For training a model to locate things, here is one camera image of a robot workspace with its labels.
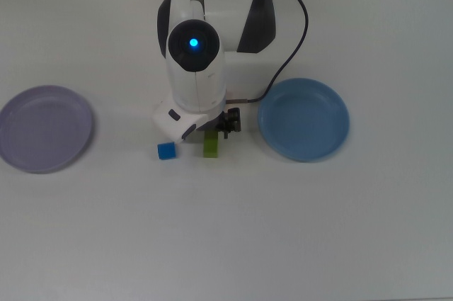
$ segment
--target black cable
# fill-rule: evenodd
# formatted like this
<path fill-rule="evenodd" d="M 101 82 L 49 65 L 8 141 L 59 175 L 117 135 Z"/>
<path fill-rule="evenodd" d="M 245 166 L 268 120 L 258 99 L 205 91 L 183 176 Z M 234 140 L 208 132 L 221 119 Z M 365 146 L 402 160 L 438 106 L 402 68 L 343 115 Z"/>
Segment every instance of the black cable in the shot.
<path fill-rule="evenodd" d="M 300 6 L 302 7 L 302 10 L 304 11 L 304 15 L 305 15 L 305 28 L 304 28 L 304 33 L 302 34 L 302 38 L 301 40 L 299 41 L 299 44 L 297 44 L 294 52 L 289 56 L 289 58 L 287 59 L 287 61 L 278 69 L 277 73 L 274 74 L 274 77 L 272 78 L 272 80 L 270 81 L 266 91 L 264 91 L 264 93 L 258 97 L 258 98 L 255 98 L 255 99 L 247 99 L 247 103 L 257 103 L 261 100 L 263 100 L 264 97 L 266 97 L 266 95 L 268 94 L 270 88 L 272 87 L 272 85 L 274 84 L 275 80 L 277 79 L 277 77 L 280 75 L 280 73 L 283 71 L 283 69 L 289 64 L 289 62 L 292 60 L 292 58 L 294 58 L 294 56 L 296 55 L 296 53 L 299 51 L 299 48 L 302 46 L 302 44 L 304 43 L 304 40 L 305 40 L 305 37 L 306 37 L 306 32 L 308 31 L 309 29 L 309 14 L 308 12 L 306 11 L 306 7 L 305 7 L 305 4 L 302 0 L 297 0 L 300 4 Z"/>

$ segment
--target white tabletop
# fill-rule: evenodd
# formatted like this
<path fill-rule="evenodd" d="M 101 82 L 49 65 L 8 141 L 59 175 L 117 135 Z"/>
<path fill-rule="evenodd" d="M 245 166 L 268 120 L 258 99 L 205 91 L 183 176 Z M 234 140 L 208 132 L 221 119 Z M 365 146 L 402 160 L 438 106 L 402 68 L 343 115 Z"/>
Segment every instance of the white tabletop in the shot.
<path fill-rule="evenodd" d="M 295 0 L 277 38 L 228 55 L 253 98 L 297 44 Z M 281 79 L 335 89 L 350 135 L 333 157 L 286 160 L 244 132 L 179 158 L 151 112 L 169 85 L 162 0 L 0 0 L 0 106 L 36 85 L 90 102 L 96 136 L 55 174 L 0 161 L 2 301 L 354 301 L 453 296 L 453 0 L 305 0 L 306 42 Z"/>

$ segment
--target blue cube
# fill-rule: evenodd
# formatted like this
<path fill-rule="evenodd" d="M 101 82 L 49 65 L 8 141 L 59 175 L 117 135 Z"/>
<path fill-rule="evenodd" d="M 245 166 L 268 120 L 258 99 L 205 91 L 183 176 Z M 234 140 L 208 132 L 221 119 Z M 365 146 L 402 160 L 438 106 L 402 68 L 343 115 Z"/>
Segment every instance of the blue cube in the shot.
<path fill-rule="evenodd" d="M 167 159 L 176 158 L 176 146 L 175 143 L 166 143 L 157 145 L 157 152 L 159 153 L 159 158 L 163 161 Z"/>

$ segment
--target blue led light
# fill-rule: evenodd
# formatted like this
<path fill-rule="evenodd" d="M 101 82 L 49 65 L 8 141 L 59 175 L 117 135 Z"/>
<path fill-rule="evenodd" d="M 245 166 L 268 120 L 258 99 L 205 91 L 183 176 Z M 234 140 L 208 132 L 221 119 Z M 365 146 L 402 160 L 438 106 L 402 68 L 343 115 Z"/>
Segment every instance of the blue led light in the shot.
<path fill-rule="evenodd" d="M 197 47 L 198 46 L 198 40 L 197 39 L 190 39 L 189 44 L 192 47 Z"/>

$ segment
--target power cord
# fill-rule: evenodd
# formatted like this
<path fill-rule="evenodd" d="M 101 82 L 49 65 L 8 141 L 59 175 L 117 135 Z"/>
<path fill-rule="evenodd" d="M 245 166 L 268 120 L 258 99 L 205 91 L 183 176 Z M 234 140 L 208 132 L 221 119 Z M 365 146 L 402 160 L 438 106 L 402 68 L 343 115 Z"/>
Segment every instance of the power cord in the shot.
<path fill-rule="evenodd" d="M 264 93 L 260 97 L 255 98 L 255 99 L 233 99 L 233 100 L 226 101 L 227 104 L 257 103 L 259 101 L 262 101 L 264 99 L 264 97 L 266 97 L 266 95 L 268 94 L 269 90 L 271 89 L 272 85 L 274 84 L 275 80 L 278 78 L 280 73 L 282 73 L 283 69 L 289 64 L 289 62 L 291 62 L 292 58 L 294 58 L 294 56 L 297 54 L 297 52 L 299 51 L 300 47 L 304 43 L 304 40 L 305 40 L 305 37 L 306 37 L 306 32 L 309 29 L 309 14 L 308 14 L 308 12 L 306 10 L 305 4 L 304 4 L 304 2 L 302 0 L 297 0 L 297 1 L 299 2 L 300 6 L 302 7 L 302 10 L 304 11 L 305 27 L 304 27 L 304 32 L 302 34 L 302 37 L 301 37 L 301 39 L 299 41 L 299 44 L 297 44 L 297 46 L 294 49 L 293 53 L 289 56 L 287 61 L 284 62 L 283 65 L 278 69 L 277 73 L 274 74 L 274 77 L 271 79 L 267 89 L 264 91 Z"/>

